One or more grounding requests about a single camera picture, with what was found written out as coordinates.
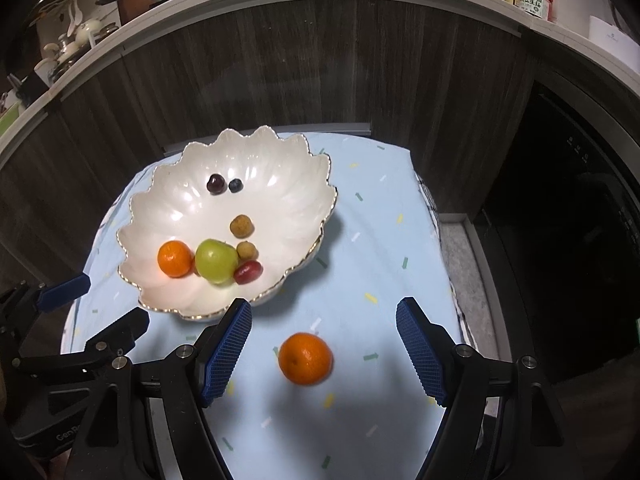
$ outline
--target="table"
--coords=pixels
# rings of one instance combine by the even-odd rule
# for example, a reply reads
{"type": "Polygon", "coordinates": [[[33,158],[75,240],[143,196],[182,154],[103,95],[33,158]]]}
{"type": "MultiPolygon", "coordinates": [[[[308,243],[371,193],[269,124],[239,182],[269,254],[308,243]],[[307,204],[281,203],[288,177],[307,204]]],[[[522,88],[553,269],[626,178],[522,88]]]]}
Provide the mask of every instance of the table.
{"type": "MultiPolygon", "coordinates": [[[[420,386],[396,330],[396,304],[415,297],[432,322],[462,340],[436,223],[408,150],[363,137],[306,136],[313,153],[331,156],[334,215],[316,260],[254,309],[252,332],[207,421],[235,480],[413,480],[444,410],[420,386]],[[334,352],[334,370],[317,386],[295,386],[279,371],[278,346],[295,332],[317,333],[334,352]]],[[[155,165],[134,177],[98,230],[84,269],[92,288],[69,313],[63,352],[80,351],[136,306],[137,290],[117,273],[124,253],[115,234],[155,165]]],[[[149,316],[129,353],[133,362],[164,358],[205,326],[149,316]]],[[[177,480],[161,400],[152,412],[166,478],[177,480]]]]}

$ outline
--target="green apple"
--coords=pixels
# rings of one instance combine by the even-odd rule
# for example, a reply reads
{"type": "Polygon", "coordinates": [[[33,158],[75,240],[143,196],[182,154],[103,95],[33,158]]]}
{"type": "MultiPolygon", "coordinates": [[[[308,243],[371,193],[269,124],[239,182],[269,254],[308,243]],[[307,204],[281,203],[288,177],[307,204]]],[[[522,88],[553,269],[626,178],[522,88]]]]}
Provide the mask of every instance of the green apple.
{"type": "Polygon", "coordinates": [[[204,240],[196,250],[196,270],[211,283],[230,280],[238,267],[236,249],[219,240],[204,240]]]}

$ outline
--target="floor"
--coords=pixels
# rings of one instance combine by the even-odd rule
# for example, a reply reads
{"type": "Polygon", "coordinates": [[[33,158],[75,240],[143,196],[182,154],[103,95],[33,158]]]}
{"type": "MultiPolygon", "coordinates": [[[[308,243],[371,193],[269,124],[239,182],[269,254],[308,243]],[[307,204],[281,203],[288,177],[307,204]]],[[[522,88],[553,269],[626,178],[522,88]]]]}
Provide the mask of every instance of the floor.
{"type": "Polygon", "coordinates": [[[489,359],[498,358],[494,322],[484,293],[476,257],[461,223],[440,225],[442,256],[456,290],[460,310],[478,343],[478,351],[489,359]]]}

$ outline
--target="white countertop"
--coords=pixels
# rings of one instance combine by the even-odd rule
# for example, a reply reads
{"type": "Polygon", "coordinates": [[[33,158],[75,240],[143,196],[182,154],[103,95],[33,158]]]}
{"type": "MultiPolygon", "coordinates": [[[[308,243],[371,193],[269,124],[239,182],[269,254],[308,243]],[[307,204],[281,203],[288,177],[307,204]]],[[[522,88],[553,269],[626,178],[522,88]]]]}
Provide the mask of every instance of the white countertop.
{"type": "MultiPolygon", "coordinates": [[[[102,68],[127,52],[172,30],[236,9],[286,0],[170,0],[141,14],[85,54],[49,91],[41,96],[0,137],[2,163],[44,117],[43,108],[55,97],[69,94],[102,68]]],[[[564,27],[545,22],[502,0],[404,0],[451,10],[517,34],[519,28],[565,44],[603,67],[640,98],[640,75],[609,52],[564,27]]]]}

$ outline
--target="orange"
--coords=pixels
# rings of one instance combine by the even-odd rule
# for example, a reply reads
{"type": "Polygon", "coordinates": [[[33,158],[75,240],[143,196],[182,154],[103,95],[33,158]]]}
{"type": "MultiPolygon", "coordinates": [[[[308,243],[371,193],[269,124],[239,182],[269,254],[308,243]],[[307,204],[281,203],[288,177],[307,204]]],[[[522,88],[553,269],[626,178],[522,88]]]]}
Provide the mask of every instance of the orange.
{"type": "Polygon", "coordinates": [[[322,381],[334,361],[331,350],[318,336],[299,332],[287,339],[278,351],[278,364],[284,376],[296,384],[322,381]]]}
{"type": "Polygon", "coordinates": [[[158,266],[170,278],[180,278],[191,272],[193,253],[184,242],[169,240],[158,251],[158,266]]]}

